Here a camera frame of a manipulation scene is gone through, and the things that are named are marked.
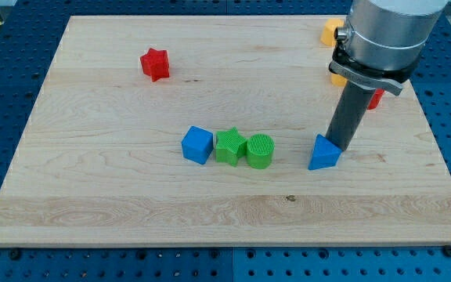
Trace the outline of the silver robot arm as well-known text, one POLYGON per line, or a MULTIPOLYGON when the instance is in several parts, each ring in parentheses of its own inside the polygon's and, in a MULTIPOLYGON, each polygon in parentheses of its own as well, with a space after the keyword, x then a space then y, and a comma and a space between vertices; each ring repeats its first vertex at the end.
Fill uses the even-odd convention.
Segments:
POLYGON ((334 30, 329 70, 347 79, 346 92, 397 96, 446 7, 446 0, 355 0, 334 30))

